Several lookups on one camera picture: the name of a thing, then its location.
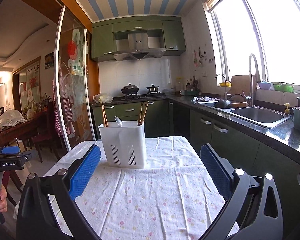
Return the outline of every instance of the stainless steel range hood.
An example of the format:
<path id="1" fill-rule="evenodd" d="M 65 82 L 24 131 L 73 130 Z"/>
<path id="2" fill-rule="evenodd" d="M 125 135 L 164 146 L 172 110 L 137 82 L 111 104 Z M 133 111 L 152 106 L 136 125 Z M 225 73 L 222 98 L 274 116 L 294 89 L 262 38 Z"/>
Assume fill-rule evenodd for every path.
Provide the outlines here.
<path id="1" fill-rule="evenodd" d="M 128 34 L 129 49 L 114 52 L 112 55 L 116 61 L 121 60 L 141 60 L 143 58 L 160 58 L 166 48 L 149 48 L 148 33 L 134 32 Z"/>

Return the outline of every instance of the tablecloth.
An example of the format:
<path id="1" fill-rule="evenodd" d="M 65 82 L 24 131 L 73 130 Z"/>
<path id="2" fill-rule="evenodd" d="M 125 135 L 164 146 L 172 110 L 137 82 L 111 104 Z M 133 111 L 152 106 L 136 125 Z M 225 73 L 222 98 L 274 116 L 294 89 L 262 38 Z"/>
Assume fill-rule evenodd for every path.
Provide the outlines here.
<path id="1" fill-rule="evenodd" d="M 109 167 L 102 142 L 86 141 L 45 176 L 67 169 L 92 144 L 101 148 L 101 160 L 75 202 L 103 240 L 199 239 L 225 203 L 189 142 L 178 136 L 146 138 L 146 169 Z M 54 196 L 50 200 L 60 228 L 71 235 Z M 238 230 L 235 223 L 230 234 Z"/>

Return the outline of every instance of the faucet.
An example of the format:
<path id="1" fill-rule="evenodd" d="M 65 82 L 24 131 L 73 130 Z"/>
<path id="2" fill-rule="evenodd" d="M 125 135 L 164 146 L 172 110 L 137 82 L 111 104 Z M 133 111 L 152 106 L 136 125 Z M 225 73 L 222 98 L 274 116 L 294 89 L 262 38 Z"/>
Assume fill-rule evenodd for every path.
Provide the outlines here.
<path id="1" fill-rule="evenodd" d="M 253 93 L 253 76 L 252 76 L 252 71 L 251 71 L 251 58 L 253 57 L 254 60 L 254 65 L 256 67 L 256 74 L 255 74 L 255 80 L 256 82 L 260 82 L 260 74 L 259 74 L 259 69 L 258 69 L 258 62 L 256 56 L 251 53 L 249 56 L 249 79 L 250 79 L 250 97 L 247 97 L 248 102 L 250 101 L 250 106 L 253 106 L 253 99 L 254 99 L 254 93 Z"/>
<path id="2" fill-rule="evenodd" d="M 218 75 L 215 76 L 214 79 L 216 79 L 217 76 L 223 76 L 223 78 L 225 79 L 225 83 L 226 83 L 226 77 L 225 77 L 224 75 L 218 74 Z M 225 100 L 227 100 L 227 96 L 228 96 L 228 93 L 227 93 L 227 85 L 225 85 Z"/>

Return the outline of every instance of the stainless steel sink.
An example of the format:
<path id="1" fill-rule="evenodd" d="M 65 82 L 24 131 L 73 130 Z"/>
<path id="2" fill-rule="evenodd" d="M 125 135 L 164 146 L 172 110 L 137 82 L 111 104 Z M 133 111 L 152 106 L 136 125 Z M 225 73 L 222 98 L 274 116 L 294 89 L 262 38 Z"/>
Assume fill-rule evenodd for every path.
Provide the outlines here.
<path id="1" fill-rule="evenodd" d="M 221 109 L 213 107 L 217 101 L 212 102 L 199 102 L 197 104 L 201 104 L 203 106 L 216 109 L 220 112 L 227 113 L 229 115 L 233 115 L 235 117 L 247 120 L 254 124 L 260 125 L 265 128 L 274 128 L 277 125 L 283 123 L 290 116 L 285 116 L 283 113 L 266 109 L 259 106 L 254 107 L 245 107 L 245 108 L 228 108 L 228 109 Z"/>

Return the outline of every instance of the floor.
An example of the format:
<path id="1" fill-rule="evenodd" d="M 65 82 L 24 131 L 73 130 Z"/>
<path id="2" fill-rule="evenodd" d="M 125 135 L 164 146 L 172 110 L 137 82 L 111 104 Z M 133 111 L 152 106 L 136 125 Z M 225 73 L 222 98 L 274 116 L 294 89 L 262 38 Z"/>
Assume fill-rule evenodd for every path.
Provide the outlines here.
<path id="1" fill-rule="evenodd" d="M 65 149 L 60 148 L 57 149 L 57 151 L 60 157 L 66 154 Z M 25 163 L 23 170 L 16 171 L 23 185 L 26 182 L 28 174 L 30 174 L 31 172 L 35 172 L 39 177 L 41 177 L 58 161 L 56 156 L 50 152 L 48 147 L 42 147 L 41 155 L 43 163 L 40 162 L 38 155 L 36 155 L 32 157 L 31 161 Z M 17 190 L 11 179 L 9 179 L 8 183 L 8 192 L 16 203 L 20 201 L 21 193 Z M 13 219 L 14 206 L 10 203 L 9 200 L 7 200 L 7 206 L 8 211 L 3 214 L 6 220 L 4 226 L 6 227 L 9 234 L 15 236 L 16 220 Z"/>

